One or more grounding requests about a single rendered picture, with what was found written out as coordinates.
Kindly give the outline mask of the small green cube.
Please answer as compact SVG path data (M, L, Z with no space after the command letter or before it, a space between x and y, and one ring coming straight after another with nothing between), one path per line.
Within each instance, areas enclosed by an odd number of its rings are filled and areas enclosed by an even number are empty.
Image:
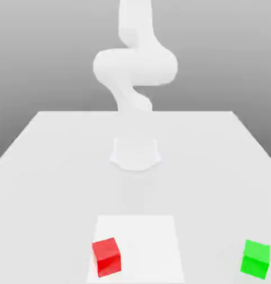
M270 246L246 240L240 271L265 280L270 264Z

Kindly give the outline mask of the small red cube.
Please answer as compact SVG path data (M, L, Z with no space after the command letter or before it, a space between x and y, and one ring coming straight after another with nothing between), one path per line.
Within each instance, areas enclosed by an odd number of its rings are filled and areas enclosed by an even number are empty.
M92 243L98 277L122 270L121 252L114 237Z

